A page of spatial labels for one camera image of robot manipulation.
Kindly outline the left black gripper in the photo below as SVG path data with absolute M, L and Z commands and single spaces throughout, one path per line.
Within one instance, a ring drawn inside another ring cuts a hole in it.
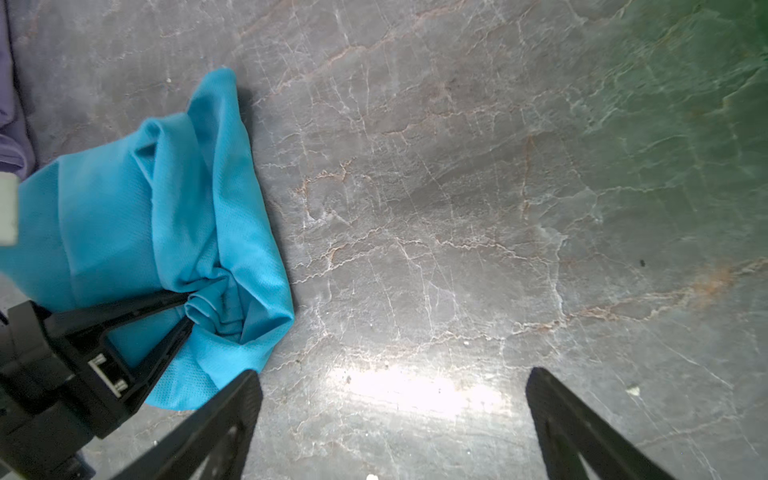
M 110 334 L 187 299 L 159 291 L 59 313 L 26 301 L 2 316 L 1 464 L 22 479 L 93 478 L 82 447 L 138 411 L 193 323 L 178 320 L 136 365 Z

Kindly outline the teal blue t-shirt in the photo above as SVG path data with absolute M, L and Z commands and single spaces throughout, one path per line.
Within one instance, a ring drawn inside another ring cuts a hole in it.
M 19 239 L 2 249 L 1 271 L 44 308 L 188 295 L 111 335 L 137 364 L 192 320 L 152 406 L 201 407 L 241 372 L 261 371 L 294 322 L 229 69 L 207 74 L 186 111 L 39 170 L 21 184 L 19 209 Z

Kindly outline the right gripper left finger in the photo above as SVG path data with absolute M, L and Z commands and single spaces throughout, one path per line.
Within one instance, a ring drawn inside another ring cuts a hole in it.
M 118 479 L 240 479 L 261 410 L 258 373 L 246 370 Z

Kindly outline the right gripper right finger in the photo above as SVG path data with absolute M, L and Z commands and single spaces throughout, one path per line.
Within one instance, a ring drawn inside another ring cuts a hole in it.
M 531 370 L 525 394 L 550 479 L 586 479 L 586 466 L 600 479 L 673 479 L 547 369 Z

